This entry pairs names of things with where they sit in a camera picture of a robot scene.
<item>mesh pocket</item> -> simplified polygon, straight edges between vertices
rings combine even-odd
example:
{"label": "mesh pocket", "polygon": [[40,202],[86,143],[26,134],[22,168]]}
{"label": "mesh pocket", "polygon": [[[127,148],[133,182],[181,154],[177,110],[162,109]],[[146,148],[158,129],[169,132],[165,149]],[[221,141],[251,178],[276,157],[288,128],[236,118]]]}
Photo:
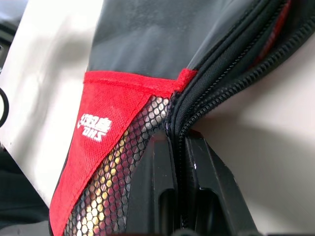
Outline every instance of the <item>mesh pocket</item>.
{"label": "mesh pocket", "polygon": [[65,236],[124,232],[132,174],[150,137],[162,129],[168,103],[152,96],[137,114],[83,190],[68,218]]}

